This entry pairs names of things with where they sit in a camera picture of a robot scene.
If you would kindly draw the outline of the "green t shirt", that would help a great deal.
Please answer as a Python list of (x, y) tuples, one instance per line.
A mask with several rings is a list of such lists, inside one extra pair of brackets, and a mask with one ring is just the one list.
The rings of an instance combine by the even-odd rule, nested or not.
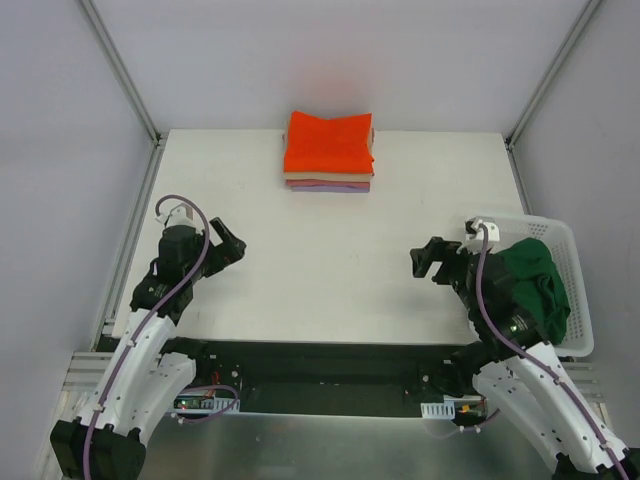
[(560, 345), (571, 313), (568, 295), (548, 247), (525, 238), (497, 253), (515, 279), (514, 300), (541, 323), (553, 345)]

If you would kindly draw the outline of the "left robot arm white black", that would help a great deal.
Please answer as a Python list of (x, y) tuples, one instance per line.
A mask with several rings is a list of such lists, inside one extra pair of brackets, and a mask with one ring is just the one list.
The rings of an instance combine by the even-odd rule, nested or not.
[(71, 420), (56, 422), (50, 442), (70, 479), (136, 479), (148, 442), (187, 387), (204, 387), (210, 363), (165, 353), (197, 281), (244, 257), (245, 243), (219, 218), (199, 231), (177, 211), (165, 216), (158, 255), (136, 286), (125, 332), (104, 374)]

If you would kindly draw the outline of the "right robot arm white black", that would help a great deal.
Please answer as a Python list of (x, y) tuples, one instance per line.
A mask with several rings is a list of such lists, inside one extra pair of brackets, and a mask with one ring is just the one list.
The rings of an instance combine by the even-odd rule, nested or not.
[(571, 312), (548, 247), (525, 238), (494, 253), (433, 237), (410, 251), (412, 274), (453, 289), (477, 341), (429, 375), (452, 397), (477, 392), (547, 460), (555, 479), (636, 479), (639, 451), (599, 419), (566, 373), (555, 344)]

